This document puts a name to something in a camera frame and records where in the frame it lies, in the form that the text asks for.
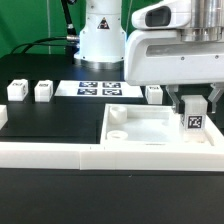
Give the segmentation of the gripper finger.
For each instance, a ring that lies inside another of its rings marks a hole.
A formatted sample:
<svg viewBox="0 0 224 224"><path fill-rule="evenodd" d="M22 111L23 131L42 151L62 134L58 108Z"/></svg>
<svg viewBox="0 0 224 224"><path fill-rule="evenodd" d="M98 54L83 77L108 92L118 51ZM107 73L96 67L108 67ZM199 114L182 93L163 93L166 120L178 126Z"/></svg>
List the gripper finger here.
<svg viewBox="0 0 224 224"><path fill-rule="evenodd" d="M209 101L211 102L211 111L213 113L216 112L217 102L224 94L224 82L222 83L212 83L211 84L212 91L208 97Z"/></svg>
<svg viewBox="0 0 224 224"><path fill-rule="evenodd" d="M166 91L172 100L172 109L175 113L180 114L181 113L181 108L180 108L180 100L177 96L177 93L179 91L179 86L178 85L167 85L166 86Z"/></svg>

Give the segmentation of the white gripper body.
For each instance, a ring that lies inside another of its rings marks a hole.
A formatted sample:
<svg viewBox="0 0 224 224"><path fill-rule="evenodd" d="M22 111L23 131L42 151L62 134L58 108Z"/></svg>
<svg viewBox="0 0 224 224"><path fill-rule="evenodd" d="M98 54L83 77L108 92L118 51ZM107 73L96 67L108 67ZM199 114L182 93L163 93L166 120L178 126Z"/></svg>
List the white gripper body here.
<svg viewBox="0 0 224 224"><path fill-rule="evenodd" d="M124 79L136 86L222 83L224 41L182 42L177 30L136 30L126 44Z"/></svg>

